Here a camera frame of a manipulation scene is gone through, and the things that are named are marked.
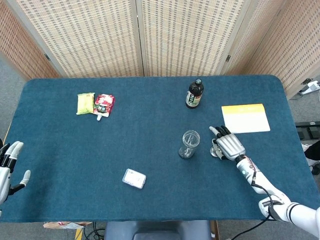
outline white paper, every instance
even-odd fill
[[[222,106],[221,108],[224,125],[233,134],[270,131],[262,104]]]
[[[70,222],[67,225],[61,226],[62,229],[82,229],[84,226],[81,226],[79,224],[76,224],[74,222]]]

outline clear glass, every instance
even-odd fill
[[[182,136],[182,146],[179,149],[179,155],[183,159],[189,159],[195,153],[200,143],[200,135],[194,130],[186,131]]]

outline yellow snack bag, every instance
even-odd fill
[[[92,114],[94,112],[94,100],[94,92],[78,94],[78,110],[76,114]]]

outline red snack pouch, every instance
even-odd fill
[[[109,117],[112,107],[114,106],[115,97],[108,94],[100,94],[96,97],[94,106],[93,106],[93,113],[97,114],[98,117],[96,118],[98,121],[103,117]]]

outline bottle label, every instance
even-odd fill
[[[201,96],[195,96],[193,95],[190,91],[188,91],[186,93],[186,99],[185,99],[185,102],[188,106],[190,107],[196,107],[198,106],[199,102],[200,102],[200,99],[201,99]]]

